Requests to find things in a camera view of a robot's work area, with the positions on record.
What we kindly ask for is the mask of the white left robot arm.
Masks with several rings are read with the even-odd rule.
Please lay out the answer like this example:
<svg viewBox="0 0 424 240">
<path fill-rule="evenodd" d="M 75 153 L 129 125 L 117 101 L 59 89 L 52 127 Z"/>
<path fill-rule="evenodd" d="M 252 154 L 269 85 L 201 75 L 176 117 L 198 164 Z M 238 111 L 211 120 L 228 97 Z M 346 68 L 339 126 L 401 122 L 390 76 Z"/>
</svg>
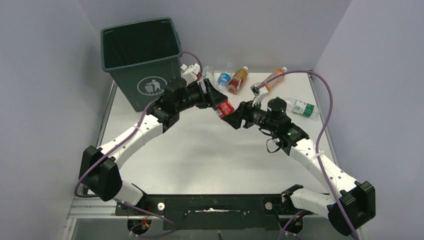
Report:
<svg viewBox="0 0 424 240">
<path fill-rule="evenodd" d="M 136 205 L 144 192 L 123 181 L 120 168 L 147 142 L 172 127 L 179 120 L 180 112 L 192 107 L 212 108 L 221 119 L 235 110 L 228 97 L 216 90 L 208 79 L 187 83 L 176 77 L 168 82 L 159 99 L 146 106 L 132 127 L 100 147 L 91 145 L 84 150 L 77 184 L 85 185 L 105 202 L 116 200 Z"/>
</svg>

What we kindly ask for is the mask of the clear bottle green cap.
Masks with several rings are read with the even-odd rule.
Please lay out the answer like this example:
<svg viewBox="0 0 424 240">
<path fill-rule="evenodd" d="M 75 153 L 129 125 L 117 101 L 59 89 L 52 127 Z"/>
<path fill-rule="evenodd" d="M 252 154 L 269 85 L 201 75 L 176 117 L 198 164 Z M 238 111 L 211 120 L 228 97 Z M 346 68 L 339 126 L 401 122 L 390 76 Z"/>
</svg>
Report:
<svg viewBox="0 0 424 240">
<path fill-rule="evenodd" d="M 320 115 L 319 108 L 314 104 L 294 98 L 285 98 L 284 100 L 287 104 L 287 110 L 294 114 L 310 119 L 317 118 Z"/>
</svg>

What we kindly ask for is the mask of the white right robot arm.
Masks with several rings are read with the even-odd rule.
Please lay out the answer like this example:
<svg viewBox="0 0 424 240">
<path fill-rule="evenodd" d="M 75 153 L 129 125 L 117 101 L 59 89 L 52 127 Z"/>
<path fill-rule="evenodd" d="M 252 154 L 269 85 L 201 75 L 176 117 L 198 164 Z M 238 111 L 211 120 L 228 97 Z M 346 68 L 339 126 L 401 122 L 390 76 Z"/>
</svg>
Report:
<svg viewBox="0 0 424 240">
<path fill-rule="evenodd" d="M 258 126 L 265 130 L 280 150 L 308 170 L 331 197 L 292 187 L 282 193 L 281 207 L 289 214 L 298 209 L 326 217 L 344 236 L 357 233 L 376 216 L 376 190 L 368 181 L 360 182 L 340 169 L 317 148 L 300 127 L 287 116 L 287 103 L 281 98 L 268 101 L 266 110 L 252 101 L 234 109 L 229 101 L 217 106 L 217 115 L 234 129 Z"/>
</svg>

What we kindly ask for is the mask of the clear bottle red cap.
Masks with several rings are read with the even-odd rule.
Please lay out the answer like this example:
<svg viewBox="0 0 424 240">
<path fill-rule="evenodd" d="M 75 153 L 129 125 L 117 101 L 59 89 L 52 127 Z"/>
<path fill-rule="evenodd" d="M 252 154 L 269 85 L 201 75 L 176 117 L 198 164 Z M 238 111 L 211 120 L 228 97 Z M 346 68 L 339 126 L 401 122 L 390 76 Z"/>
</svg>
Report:
<svg viewBox="0 0 424 240">
<path fill-rule="evenodd" d="M 223 119 L 224 117 L 227 117 L 232 114 L 234 111 L 235 109 L 231 105 L 231 103 L 228 100 L 225 100 L 216 106 L 215 113 L 220 119 Z"/>
</svg>

